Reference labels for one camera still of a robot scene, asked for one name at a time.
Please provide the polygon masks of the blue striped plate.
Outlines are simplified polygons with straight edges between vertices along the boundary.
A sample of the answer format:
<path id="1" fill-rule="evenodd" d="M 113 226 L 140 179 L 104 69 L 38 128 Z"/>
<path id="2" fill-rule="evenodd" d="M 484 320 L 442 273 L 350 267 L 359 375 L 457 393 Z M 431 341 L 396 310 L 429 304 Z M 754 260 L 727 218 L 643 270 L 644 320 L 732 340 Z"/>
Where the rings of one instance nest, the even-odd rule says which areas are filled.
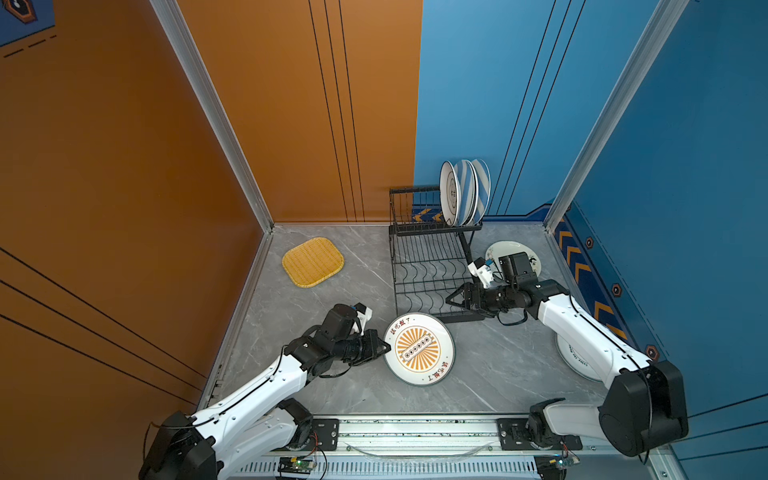
<path id="1" fill-rule="evenodd" d="M 476 170 L 478 186 L 478 201 L 473 221 L 475 224 L 479 224 L 487 211 L 490 201 L 491 175 L 487 164 L 483 160 L 474 159 L 472 163 Z"/>
<path id="2" fill-rule="evenodd" d="M 455 166 L 457 179 L 460 186 L 460 206 L 458 210 L 457 224 L 466 226 L 470 215 L 470 202 L 473 197 L 473 178 L 470 166 L 470 160 L 463 159 Z"/>

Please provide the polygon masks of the white green emblem plate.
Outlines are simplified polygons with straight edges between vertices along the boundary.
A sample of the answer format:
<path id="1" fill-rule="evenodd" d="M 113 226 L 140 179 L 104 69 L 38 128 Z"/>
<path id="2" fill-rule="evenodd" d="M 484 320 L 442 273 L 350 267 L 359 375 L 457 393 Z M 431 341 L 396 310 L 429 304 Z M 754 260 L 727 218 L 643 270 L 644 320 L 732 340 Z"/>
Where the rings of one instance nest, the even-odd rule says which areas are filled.
<path id="1" fill-rule="evenodd" d="M 456 226 L 460 206 L 460 186 L 453 164 L 445 161 L 440 171 L 440 202 L 443 219 L 448 226 Z"/>

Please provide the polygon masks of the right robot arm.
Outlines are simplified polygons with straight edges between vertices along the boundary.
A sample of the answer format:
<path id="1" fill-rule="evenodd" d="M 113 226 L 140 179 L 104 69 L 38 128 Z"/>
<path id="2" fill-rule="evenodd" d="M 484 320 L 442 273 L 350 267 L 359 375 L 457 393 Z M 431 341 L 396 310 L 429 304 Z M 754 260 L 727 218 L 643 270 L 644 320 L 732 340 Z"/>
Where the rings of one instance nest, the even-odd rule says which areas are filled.
<path id="1" fill-rule="evenodd" d="M 608 393 L 602 404 L 545 400 L 529 410 L 530 442 L 550 448 L 565 436 L 608 441 L 619 453 L 639 456 L 685 438 L 688 413 L 681 371 L 669 361 L 652 361 L 580 307 L 555 280 L 537 277 L 524 252 L 500 259 L 503 281 L 482 259 L 469 264 L 474 279 L 446 298 L 447 304 L 496 317 L 520 309 L 563 338 L 593 369 Z"/>

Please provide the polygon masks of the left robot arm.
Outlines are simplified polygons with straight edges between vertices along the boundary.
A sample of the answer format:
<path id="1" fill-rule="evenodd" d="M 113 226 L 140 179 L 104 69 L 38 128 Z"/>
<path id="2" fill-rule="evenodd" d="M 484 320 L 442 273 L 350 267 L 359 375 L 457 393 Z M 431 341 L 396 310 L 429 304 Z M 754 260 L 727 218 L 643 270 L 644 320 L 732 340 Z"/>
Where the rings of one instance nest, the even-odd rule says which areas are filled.
<path id="1" fill-rule="evenodd" d="M 322 324 L 284 345 L 277 359 L 228 397 L 157 425 L 141 479 L 227 479 L 254 457 L 282 448 L 314 449 L 312 413 L 295 397 L 335 362 L 356 367 L 391 349 L 367 323 L 369 307 L 336 304 Z"/>

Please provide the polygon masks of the green red rimmed plate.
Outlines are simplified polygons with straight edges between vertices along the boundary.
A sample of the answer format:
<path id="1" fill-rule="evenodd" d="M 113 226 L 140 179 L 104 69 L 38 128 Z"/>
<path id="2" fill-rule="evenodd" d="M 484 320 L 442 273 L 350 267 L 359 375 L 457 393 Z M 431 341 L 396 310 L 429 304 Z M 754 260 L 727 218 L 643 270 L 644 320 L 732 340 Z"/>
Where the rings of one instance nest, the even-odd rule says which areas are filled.
<path id="1" fill-rule="evenodd" d="M 474 218 L 475 218 L 475 214 L 477 212 L 478 203 L 479 203 L 479 187 L 480 187 L 477 167 L 475 166 L 474 160 L 470 161 L 470 166 L 471 166 L 471 172 L 472 172 L 472 178 L 473 178 L 473 190 L 472 190 L 473 197 L 472 197 L 472 201 L 470 202 L 470 207 L 471 207 L 470 215 L 466 223 L 466 225 L 468 226 L 475 225 Z"/>

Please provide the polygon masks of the white plate red characters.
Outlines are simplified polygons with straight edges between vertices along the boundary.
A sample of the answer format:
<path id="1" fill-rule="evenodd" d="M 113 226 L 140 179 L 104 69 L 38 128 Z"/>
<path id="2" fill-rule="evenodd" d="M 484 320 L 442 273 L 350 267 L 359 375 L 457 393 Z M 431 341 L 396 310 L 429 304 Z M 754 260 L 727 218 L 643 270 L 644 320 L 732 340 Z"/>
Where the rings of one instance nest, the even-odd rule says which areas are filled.
<path id="1" fill-rule="evenodd" d="M 588 380 L 604 383 L 603 375 L 597 372 L 587 358 L 568 343 L 564 337 L 555 335 L 556 345 L 561 359 L 578 375 Z"/>

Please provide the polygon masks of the orange sunburst round plate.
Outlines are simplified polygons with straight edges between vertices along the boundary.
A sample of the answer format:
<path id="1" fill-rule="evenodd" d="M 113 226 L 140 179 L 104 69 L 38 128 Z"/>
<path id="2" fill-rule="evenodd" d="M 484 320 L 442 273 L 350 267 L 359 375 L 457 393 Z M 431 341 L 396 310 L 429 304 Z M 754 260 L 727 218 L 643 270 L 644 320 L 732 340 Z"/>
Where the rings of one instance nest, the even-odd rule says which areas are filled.
<path id="1" fill-rule="evenodd" d="M 436 317 L 412 312 L 399 316 L 387 328 L 391 350 L 384 359 L 403 382 L 420 387 L 443 381 L 456 360 L 453 337 Z"/>

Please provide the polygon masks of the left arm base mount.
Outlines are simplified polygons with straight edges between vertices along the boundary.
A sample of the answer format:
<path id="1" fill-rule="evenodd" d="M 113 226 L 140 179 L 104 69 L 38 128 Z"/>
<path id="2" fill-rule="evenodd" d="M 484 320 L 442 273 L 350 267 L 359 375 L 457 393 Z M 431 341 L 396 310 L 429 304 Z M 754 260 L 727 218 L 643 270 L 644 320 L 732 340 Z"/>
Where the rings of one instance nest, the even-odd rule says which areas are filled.
<path id="1" fill-rule="evenodd" d="M 312 426 L 302 426 L 291 442 L 277 452 L 305 451 L 320 447 L 325 452 L 336 451 L 340 437 L 338 418 L 315 418 Z"/>

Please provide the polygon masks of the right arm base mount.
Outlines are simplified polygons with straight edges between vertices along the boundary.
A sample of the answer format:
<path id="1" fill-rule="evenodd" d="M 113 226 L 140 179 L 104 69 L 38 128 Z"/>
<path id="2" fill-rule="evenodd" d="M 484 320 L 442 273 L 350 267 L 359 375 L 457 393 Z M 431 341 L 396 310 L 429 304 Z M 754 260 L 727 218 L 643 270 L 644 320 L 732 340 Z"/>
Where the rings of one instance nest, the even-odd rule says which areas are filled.
<path id="1" fill-rule="evenodd" d="M 562 449 L 580 451 L 584 448 L 578 436 L 546 434 L 539 438 L 534 434 L 533 428 L 528 426 L 528 420 L 523 418 L 499 418 L 496 420 L 496 427 L 503 451 L 560 451 Z"/>

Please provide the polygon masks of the black wire dish rack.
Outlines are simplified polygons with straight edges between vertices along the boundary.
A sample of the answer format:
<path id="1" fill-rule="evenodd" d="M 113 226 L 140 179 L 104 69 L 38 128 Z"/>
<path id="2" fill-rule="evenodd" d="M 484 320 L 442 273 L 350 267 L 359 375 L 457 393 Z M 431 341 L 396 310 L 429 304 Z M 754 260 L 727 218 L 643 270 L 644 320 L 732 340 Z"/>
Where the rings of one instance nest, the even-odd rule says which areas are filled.
<path id="1" fill-rule="evenodd" d="M 389 249 L 396 312 L 421 312 L 445 324 L 481 321 L 466 306 L 450 306 L 446 297 L 466 282 L 479 281 L 467 265 L 480 224 L 448 226 L 438 186 L 392 188 L 389 191 Z"/>

